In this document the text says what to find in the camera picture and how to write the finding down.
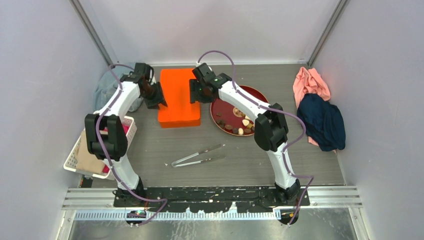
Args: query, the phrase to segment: white plastic basket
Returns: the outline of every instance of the white plastic basket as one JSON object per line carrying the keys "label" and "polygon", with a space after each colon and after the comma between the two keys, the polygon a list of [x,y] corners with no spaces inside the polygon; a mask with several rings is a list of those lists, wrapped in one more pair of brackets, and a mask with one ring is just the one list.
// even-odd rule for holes
{"label": "white plastic basket", "polygon": [[[134,134],[137,131],[137,126],[136,126],[136,123],[134,122],[134,118],[130,116],[125,116],[122,124],[129,126],[128,132],[126,133],[126,139],[128,139],[128,148],[129,148],[131,145],[131,142],[133,141]],[[81,136],[76,141],[75,145],[73,146],[72,150],[69,153],[69,156],[67,156],[67,159],[65,163],[63,164],[63,168],[71,172],[92,176],[93,178],[115,180],[114,175],[111,174],[112,171],[109,171],[108,173],[102,172],[101,174],[96,174],[92,172],[77,170],[78,161],[77,161],[77,158],[75,157],[75,150],[78,148],[78,146],[80,146],[80,142],[81,142]]]}

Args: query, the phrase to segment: gray cloth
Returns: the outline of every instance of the gray cloth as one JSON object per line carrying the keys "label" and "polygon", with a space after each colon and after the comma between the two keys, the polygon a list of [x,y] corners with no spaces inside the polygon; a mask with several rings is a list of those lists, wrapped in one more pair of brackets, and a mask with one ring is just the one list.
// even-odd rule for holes
{"label": "gray cloth", "polygon": [[[126,64],[132,68],[136,65],[135,63]],[[120,79],[124,74],[128,74],[131,69],[124,66],[116,66],[112,70]],[[115,77],[112,75],[111,71],[107,71],[103,74],[100,80],[97,83],[97,88],[94,91],[93,97],[93,110],[98,111],[102,109],[111,97],[114,95],[115,91],[118,89],[118,82]],[[137,98],[132,105],[129,107],[130,112],[137,110],[143,102],[143,98]]]}

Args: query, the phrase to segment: metal tongs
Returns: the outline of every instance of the metal tongs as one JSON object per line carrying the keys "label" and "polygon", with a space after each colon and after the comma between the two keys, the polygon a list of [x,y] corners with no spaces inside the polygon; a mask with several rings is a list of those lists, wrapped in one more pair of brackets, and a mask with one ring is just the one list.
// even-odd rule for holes
{"label": "metal tongs", "polygon": [[210,162],[210,161],[213,161],[213,160],[224,159],[225,156],[217,156],[217,157],[206,158],[206,159],[199,160],[199,161],[193,161],[193,162],[179,164],[181,162],[184,162],[185,160],[194,158],[194,157],[196,157],[196,156],[198,156],[200,154],[204,154],[204,153],[210,152],[210,151],[215,150],[215,149],[219,149],[220,147],[223,147],[223,146],[225,146],[225,144],[218,144],[218,145],[214,145],[214,146],[208,147],[208,148],[206,148],[204,150],[201,150],[199,152],[193,153],[190,156],[186,156],[184,158],[181,158],[180,160],[176,160],[176,161],[172,162],[171,165],[172,165],[173,168],[179,168],[179,167],[184,167],[184,166],[189,166],[189,165],[195,165],[195,164],[201,164],[201,163],[205,163],[205,162]]}

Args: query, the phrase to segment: orange box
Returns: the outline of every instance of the orange box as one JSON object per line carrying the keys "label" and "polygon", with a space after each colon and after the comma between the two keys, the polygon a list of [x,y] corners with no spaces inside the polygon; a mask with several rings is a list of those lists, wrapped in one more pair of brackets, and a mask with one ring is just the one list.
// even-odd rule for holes
{"label": "orange box", "polygon": [[190,79],[193,68],[163,69],[160,84],[168,107],[160,104],[157,120],[162,128],[199,126],[200,103],[190,103]]}

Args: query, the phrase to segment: red plate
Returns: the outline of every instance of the red plate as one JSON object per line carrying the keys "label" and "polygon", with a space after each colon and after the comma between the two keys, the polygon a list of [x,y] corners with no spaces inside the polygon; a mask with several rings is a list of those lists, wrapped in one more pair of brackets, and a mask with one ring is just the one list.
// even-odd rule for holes
{"label": "red plate", "polygon": [[[260,91],[254,89],[253,87],[244,86],[244,85],[240,85],[240,87],[244,89],[246,92],[256,97],[257,99],[264,101],[266,103],[268,102],[267,98]],[[225,127],[224,129],[222,129],[217,124],[218,121],[223,120],[225,121],[226,125],[231,125],[233,128],[236,128],[236,129],[242,128],[243,130],[247,129],[247,127],[245,127],[242,123],[242,120],[245,119],[245,117],[242,116],[242,112],[238,108],[234,107],[233,105],[229,104],[226,101],[217,99],[214,102],[212,102],[210,104],[210,115],[212,116],[212,119],[215,125],[222,131],[226,132],[227,134],[231,134],[234,136],[243,136],[243,137],[255,134],[254,131],[251,131],[250,133],[244,133],[243,135],[234,134],[233,130],[227,130],[225,129]]]}

